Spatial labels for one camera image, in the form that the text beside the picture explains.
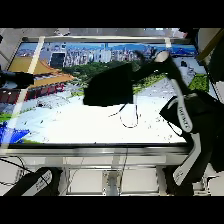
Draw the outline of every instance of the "large display screen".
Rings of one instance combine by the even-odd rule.
[[[22,43],[9,71],[27,72],[36,47],[37,43]],[[21,112],[13,114],[18,89],[0,93],[2,135],[11,130],[10,143],[184,142],[159,115],[176,95],[164,74],[135,84],[134,104],[127,104],[118,114],[123,105],[83,105],[83,89],[96,74],[130,62],[133,70],[140,68],[136,50],[148,60],[159,51],[168,50],[190,89],[200,89],[217,98],[205,68],[195,59],[193,45],[173,44],[167,49],[165,44],[44,43],[34,71],[35,82],[28,88]],[[16,126],[10,127],[13,119]]]

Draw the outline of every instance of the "blue object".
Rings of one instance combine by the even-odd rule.
[[[7,122],[0,124],[0,143],[22,143],[21,139],[30,133],[29,130],[8,128],[7,124]]]

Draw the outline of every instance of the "screen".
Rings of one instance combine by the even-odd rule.
[[[27,72],[36,47],[37,43],[22,43],[9,71]],[[140,68],[135,50],[147,60],[168,50],[190,89],[217,98],[204,67],[195,59],[193,45],[173,44],[166,48],[165,44],[141,43],[44,43],[34,71],[35,82],[28,88],[21,112],[13,113],[20,90],[0,93],[2,133],[13,132],[10,143],[185,142],[159,115],[176,95],[164,74],[135,84],[134,104],[127,104],[119,113],[123,105],[83,105],[84,88],[96,74],[125,63],[132,63],[134,71]],[[13,119],[15,127],[10,126]]]

